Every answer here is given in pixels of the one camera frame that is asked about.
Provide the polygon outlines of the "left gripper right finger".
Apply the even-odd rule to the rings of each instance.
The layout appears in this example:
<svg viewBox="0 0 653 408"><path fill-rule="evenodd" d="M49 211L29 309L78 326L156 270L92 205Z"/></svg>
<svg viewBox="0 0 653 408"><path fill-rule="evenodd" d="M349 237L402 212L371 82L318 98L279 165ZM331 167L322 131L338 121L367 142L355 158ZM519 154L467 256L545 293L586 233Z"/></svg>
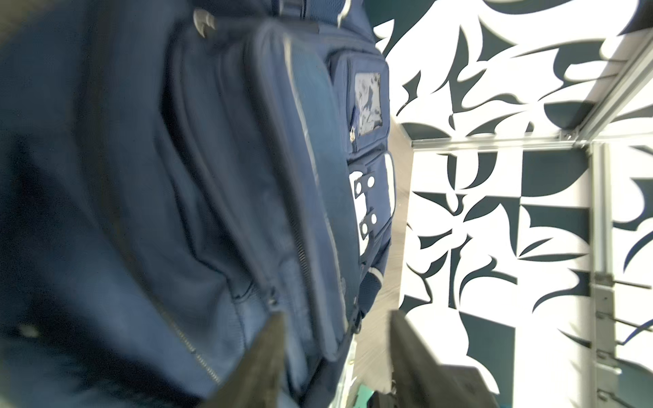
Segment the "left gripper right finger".
<svg viewBox="0 0 653 408"><path fill-rule="evenodd" d="M497 407L475 367L438 363L407 321L394 310L389 346L399 407Z"/></svg>

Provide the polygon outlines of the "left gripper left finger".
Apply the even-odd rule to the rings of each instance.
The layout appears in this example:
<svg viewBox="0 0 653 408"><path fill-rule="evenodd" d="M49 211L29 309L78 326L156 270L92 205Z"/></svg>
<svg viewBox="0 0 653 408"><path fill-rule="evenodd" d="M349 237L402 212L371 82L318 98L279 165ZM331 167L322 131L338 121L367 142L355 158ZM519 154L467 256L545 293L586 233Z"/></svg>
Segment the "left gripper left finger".
<svg viewBox="0 0 653 408"><path fill-rule="evenodd" d="M285 316L275 312L228 380L198 407L277 407L285 370L285 335Z"/></svg>

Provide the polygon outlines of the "navy blue student backpack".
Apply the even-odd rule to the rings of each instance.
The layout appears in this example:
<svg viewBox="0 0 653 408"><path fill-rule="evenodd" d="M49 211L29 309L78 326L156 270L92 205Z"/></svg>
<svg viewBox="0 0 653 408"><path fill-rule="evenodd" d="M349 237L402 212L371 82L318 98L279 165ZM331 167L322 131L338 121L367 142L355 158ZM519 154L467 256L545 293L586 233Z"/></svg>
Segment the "navy blue student backpack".
<svg viewBox="0 0 653 408"><path fill-rule="evenodd" d="M327 407L387 265L361 1L1 4L1 401L198 407L275 312Z"/></svg>

